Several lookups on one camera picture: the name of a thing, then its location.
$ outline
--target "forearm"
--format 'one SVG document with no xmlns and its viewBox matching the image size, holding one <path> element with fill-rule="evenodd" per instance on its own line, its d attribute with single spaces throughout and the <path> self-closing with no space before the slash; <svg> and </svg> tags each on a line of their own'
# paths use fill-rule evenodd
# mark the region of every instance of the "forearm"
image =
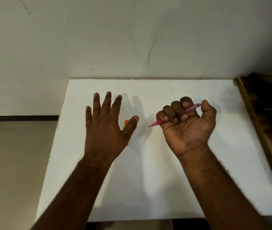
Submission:
<svg viewBox="0 0 272 230">
<path fill-rule="evenodd" d="M 109 167 L 85 155 L 32 230 L 84 229 Z"/>
<path fill-rule="evenodd" d="M 271 229 L 208 146 L 188 152 L 180 162 L 212 229 Z"/>
</svg>

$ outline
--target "person's right hand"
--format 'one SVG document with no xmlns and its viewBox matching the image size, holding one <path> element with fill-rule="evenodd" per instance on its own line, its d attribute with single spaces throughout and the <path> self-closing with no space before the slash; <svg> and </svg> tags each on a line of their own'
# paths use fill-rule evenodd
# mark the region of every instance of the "person's right hand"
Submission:
<svg viewBox="0 0 272 230">
<path fill-rule="evenodd" d="M 216 109 L 206 100 L 202 101 L 201 117 L 196 110 L 185 111 L 192 105 L 191 98 L 183 97 L 172 102 L 171 106 L 164 106 L 156 115 L 157 120 L 167 121 L 161 124 L 161 128 L 168 146 L 178 159 L 191 150 L 208 147 L 207 141 L 216 125 Z"/>
</svg>

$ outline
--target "floor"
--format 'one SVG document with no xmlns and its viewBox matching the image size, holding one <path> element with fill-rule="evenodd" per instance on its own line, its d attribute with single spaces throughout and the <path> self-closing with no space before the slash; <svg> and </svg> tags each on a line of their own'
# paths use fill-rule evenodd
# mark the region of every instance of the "floor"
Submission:
<svg viewBox="0 0 272 230">
<path fill-rule="evenodd" d="M 0 122 L 0 229 L 34 223 L 57 122 Z M 104 223 L 107 230 L 168 230 L 168 220 Z"/>
</svg>

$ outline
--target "fingernail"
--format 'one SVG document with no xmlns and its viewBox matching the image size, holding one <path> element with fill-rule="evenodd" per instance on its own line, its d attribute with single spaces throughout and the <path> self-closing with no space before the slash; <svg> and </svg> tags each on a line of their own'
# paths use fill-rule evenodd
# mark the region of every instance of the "fingernail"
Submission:
<svg viewBox="0 0 272 230">
<path fill-rule="evenodd" d="M 188 102 L 183 102 L 183 107 L 187 108 L 188 107 Z"/>
</svg>

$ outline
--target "open hand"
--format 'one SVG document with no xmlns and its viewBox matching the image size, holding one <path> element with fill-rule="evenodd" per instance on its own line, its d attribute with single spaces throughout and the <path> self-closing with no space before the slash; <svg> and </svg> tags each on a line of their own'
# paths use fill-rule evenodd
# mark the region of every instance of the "open hand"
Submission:
<svg viewBox="0 0 272 230">
<path fill-rule="evenodd" d="M 121 101 L 122 96 L 118 95 L 111 106 L 111 92 L 107 92 L 101 107 L 99 94 L 94 94 L 93 113 L 86 107 L 85 156 L 110 165 L 126 147 L 139 117 L 133 116 L 121 131 L 118 123 Z"/>
<path fill-rule="evenodd" d="M 207 147 L 207 141 L 216 125 L 216 109 L 206 100 L 202 101 L 201 117 L 196 110 L 185 111 L 192 105 L 191 98 L 183 97 L 180 101 L 172 102 L 171 106 L 164 106 L 156 115 L 157 120 L 167 121 L 160 126 L 168 146 L 179 159 L 190 150 Z"/>
</svg>

